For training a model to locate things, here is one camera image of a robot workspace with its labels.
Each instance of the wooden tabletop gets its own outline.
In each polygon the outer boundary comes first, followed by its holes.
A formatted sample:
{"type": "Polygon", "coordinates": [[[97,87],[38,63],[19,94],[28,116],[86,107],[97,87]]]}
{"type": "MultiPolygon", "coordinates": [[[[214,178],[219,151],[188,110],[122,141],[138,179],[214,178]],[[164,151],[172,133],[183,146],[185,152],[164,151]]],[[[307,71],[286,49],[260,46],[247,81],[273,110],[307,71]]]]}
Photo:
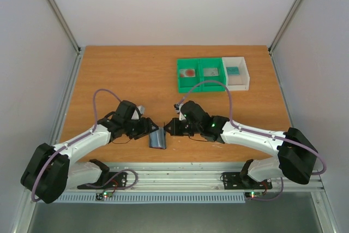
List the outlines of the wooden tabletop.
{"type": "MultiPolygon", "coordinates": [[[[196,57],[245,57],[250,74],[248,91],[233,91],[233,119],[249,126],[287,130],[290,126],[284,101],[266,46],[88,46],[70,102],[61,141],[93,125],[92,95],[98,88],[115,92],[121,100],[143,105],[145,117],[158,126],[177,117],[173,108],[178,93],[177,59],[196,57]]],[[[190,100],[210,115],[228,116],[225,92],[193,93],[190,100]]],[[[115,111],[118,101],[106,92],[97,96],[99,118],[115,111]]],[[[126,142],[120,138],[115,142],[126,142]]],[[[149,138],[127,144],[108,144],[81,159],[102,162],[235,162],[268,155],[247,147],[197,142],[166,134],[166,150],[148,147],[149,138]]]]}

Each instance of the metal grate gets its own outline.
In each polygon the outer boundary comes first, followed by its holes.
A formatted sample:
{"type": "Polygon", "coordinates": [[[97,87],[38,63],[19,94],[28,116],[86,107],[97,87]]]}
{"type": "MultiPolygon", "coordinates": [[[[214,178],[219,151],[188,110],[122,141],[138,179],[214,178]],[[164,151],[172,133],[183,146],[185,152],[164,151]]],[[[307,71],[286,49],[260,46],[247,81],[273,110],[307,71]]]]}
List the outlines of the metal grate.
{"type": "Polygon", "coordinates": [[[98,200],[96,193],[63,193],[55,203],[245,203],[243,193],[127,193],[118,192],[113,197],[98,200]]]}

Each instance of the teal object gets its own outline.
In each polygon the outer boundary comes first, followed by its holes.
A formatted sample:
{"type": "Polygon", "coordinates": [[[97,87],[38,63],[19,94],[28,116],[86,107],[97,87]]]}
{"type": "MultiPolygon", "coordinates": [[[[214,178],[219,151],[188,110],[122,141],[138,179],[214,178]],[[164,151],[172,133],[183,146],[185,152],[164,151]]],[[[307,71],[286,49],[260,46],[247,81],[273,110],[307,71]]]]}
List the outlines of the teal object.
{"type": "Polygon", "coordinates": [[[239,68],[238,67],[226,67],[228,76],[235,75],[238,76],[240,75],[239,68]]]}
{"type": "MultiPolygon", "coordinates": [[[[177,60],[177,80],[180,93],[186,93],[204,80],[215,80],[226,85],[226,75],[221,57],[189,58],[177,60]]],[[[224,91],[224,87],[215,83],[205,83],[196,87],[193,92],[224,91]]]]}

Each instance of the white wall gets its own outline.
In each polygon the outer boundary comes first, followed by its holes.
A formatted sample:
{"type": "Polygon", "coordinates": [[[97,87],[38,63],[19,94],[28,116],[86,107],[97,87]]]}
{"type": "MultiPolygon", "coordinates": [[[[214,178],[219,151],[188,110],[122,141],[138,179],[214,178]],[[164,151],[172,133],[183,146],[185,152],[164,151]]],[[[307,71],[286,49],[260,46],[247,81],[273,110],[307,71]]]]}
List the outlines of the white wall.
{"type": "Polygon", "coordinates": [[[294,0],[56,0],[86,45],[270,45],[294,0]]]}
{"type": "Polygon", "coordinates": [[[35,148],[49,139],[74,49],[46,0],[0,0],[0,232],[35,148]]]}
{"type": "Polygon", "coordinates": [[[325,190],[349,232],[349,1],[304,0],[274,54],[294,125],[327,160],[325,190]]]}

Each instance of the purple cable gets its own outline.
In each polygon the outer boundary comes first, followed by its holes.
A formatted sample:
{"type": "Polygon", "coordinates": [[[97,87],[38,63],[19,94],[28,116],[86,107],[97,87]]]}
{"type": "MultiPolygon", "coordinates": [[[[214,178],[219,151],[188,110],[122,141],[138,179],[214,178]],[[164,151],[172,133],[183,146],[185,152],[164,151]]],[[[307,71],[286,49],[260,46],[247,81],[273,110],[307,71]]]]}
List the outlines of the purple cable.
{"type": "Polygon", "coordinates": [[[260,136],[265,136],[266,138],[272,138],[272,139],[278,139],[278,140],[282,140],[284,142],[288,142],[288,143],[291,143],[291,144],[294,144],[298,147],[301,147],[307,151],[309,151],[310,153],[314,154],[322,163],[323,165],[323,168],[321,171],[318,171],[318,172],[313,172],[311,173],[312,175],[321,175],[323,173],[325,173],[325,171],[327,170],[327,165],[326,165],[326,162],[325,160],[323,159],[323,157],[321,157],[319,155],[319,153],[317,153],[315,150],[311,149],[311,148],[308,148],[307,146],[301,144],[301,143],[298,143],[296,141],[293,141],[293,140],[290,140],[290,139],[286,139],[286,138],[282,138],[280,136],[273,136],[273,135],[270,135],[270,134],[266,134],[266,133],[263,133],[263,132],[259,132],[259,131],[256,131],[256,130],[251,130],[251,129],[248,129],[248,128],[243,128],[243,127],[240,127],[238,125],[236,125],[233,121],[233,99],[231,97],[231,94],[230,94],[230,91],[229,89],[223,85],[221,82],[219,81],[215,81],[215,80],[206,80],[206,81],[202,81],[198,84],[196,84],[194,87],[191,88],[191,90],[185,94],[185,96],[178,102],[177,106],[180,106],[181,103],[183,103],[183,101],[186,100],[186,98],[189,96],[189,94],[198,86],[204,84],[204,83],[216,83],[216,84],[219,84],[221,86],[224,87],[225,91],[228,93],[228,97],[229,97],[229,120],[230,120],[230,123],[233,127],[235,127],[236,129],[239,129],[240,132],[242,131],[245,131],[245,132],[248,132],[248,133],[252,133],[252,134],[255,134],[255,135],[260,135],[260,136]]]}
{"type": "Polygon", "coordinates": [[[273,201],[275,199],[278,199],[281,196],[281,194],[283,193],[283,191],[284,191],[284,180],[282,179],[282,177],[280,179],[281,179],[281,189],[280,189],[280,192],[275,197],[273,197],[271,199],[262,199],[262,198],[246,198],[246,199],[257,200],[257,201],[265,201],[265,202],[273,201]]]}
{"type": "Polygon", "coordinates": [[[85,184],[85,185],[88,186],[88,187],[91,187],[91,188],[102,188],[102,187],[104,187],[105,185],[108,185],[117,175],[121,174],[122,172],[126,172],[126,171],[129,171],[129,172],[133,173],[133,174],[135,175],[135,180],[134,180],[134,182],[133,182],[131,185],[129,185],[129,186],[120,187],[120,188],[117,188],[117,189],[128,189],[128,188],[131,188],[131,187],[133,187],[133,186],[138,182],[138,174],[137,174],[136,171],[134,171],[133,169],[123,169],[123,170],[117,172],[117,173],[114,174],[111,178],[109,178],[109,180],[108,180],[107,182],[105,182],[102,186],[95,186],[95,185],[92,185],[92,184],[89,184],[89,183],[88,183],[88,184],[85,184]]]}
{"type": "Polygon", "coordinates": [[[98,121],[98,116],[97,116],[97,107],[96,107],[96,95],[98,92],[100,91],[105,91],[105,92],[108,92],[110,94],[112,94],[117,100],[119,100],[119,102],[121,102],[121,100],[119,99],[119,97],[117,95],[115,95],[112,91],[110,91],[109,89],[105,89],[105,88],[100,88],[98,90],[96,90],[93,94],[93,97],[92,97],[92,106],[93,106],[93,114],[94,114],[94,124],[93,124],[93,128],[92,128],[92,132],[87,132],[81,136],[79,136],[78,138],[74,139],[73,141],[69,142],[67,147],[66,146],[63,146],[61,147],[60,149],[58,149],[57,151],[55,151],[52,156],[50,156],[48,158],[48,160],[45,162],[45,164],[43,165],[43,167],[41,168],[38,176],[37,176],[37,179],[35,180],[34,182],[34,185],[33,185],[33,188],[32,188],[32,201],[33,202],[38,202],[40,200],[40,198],[35,198],[35,192],[37,191],[37,187],[38,187],[38,184],[39,184],[39,181],[41,179],[41,177],[43,176],[46,168],[49,166],[49,164],[53,161],[53,159],[56,157],[56,155],[58,155],[61,151],[63,151],[64,149],[70,147],[71,145],[77,143],[78,141],[86,138],[87,136],[89,136],[91,133],[93,133],[96,128],[97,128],[97,121],[98,121]]]}

